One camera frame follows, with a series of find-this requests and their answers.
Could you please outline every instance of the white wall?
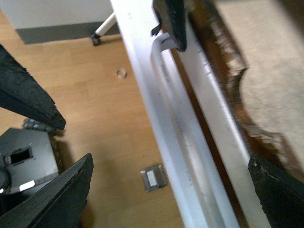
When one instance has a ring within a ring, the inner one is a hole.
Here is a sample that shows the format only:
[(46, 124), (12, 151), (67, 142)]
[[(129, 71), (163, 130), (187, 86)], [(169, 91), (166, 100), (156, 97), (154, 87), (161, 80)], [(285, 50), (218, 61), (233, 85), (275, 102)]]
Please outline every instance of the white wall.
[(112, 13), (109, 0), (0, 0), (14, 29), (105, 21)]

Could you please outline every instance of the beige carpet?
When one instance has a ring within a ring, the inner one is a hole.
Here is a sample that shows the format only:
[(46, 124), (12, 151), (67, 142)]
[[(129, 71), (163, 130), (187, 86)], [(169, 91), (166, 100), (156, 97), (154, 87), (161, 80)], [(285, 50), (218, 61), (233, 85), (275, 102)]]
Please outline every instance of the beige carpet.
[(242, 96), (263, 129), (283, 133), (304, 167), (304, 3), (217, 0), (250, 69)]

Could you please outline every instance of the white label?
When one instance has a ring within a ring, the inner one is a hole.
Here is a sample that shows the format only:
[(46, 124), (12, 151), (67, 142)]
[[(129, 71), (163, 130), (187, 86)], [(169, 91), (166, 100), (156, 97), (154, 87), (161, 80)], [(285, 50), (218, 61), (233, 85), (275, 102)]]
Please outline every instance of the white label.
[(25, 184), (21, 184), (20, 187), (19, 187), (19, 189), (20, 189), (20, 191), (24, 191), (24, 190), (30, 189), (30, 188), (32, 188), (34, 186), (35, 186), (35, 181), (32, 180), (32, 181), (29, 181), (29, 182), (27, 182)]
[(147, 176), (148, 176), (148, 180), (149, 180), (149, 183), (150, 183), (151, 187), (157, 185), (157, 181), (156, 181), (155, 174), (154, 174), (153, 170), (148, 171)]

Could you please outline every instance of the wooden floor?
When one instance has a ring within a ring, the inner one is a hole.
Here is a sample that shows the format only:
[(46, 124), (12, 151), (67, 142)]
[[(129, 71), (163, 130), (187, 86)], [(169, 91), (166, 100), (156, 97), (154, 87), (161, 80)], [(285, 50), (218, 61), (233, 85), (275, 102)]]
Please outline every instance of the wooden floor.
[[(57, 136), (66, 167), (92, 153), (94, 172), (84, 228), (181, 228), (170, 186), (146, 193), (142, 168), (161, 163), (120, 36), (24, 45), (0, 13), (0, 43), (51, 95), (66, 119)], [(128, 77), (118, 79), (124, 67)], [(0, 109), (0, 134), (25, 117)]]

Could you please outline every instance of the gray baseboard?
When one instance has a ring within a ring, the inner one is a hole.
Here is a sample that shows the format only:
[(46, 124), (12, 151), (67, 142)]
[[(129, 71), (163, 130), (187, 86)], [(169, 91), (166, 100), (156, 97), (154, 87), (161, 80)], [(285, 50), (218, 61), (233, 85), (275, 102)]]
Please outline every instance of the gray baseboard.
[[(60, 25), (40, 28), (17, 29), (25, 44), (44, 43), (56, 40), (77, 39), (89, 37), (103, 22), (92, 22), (73, 25)], [(119, 34), (117, 24), (106, 35)]]

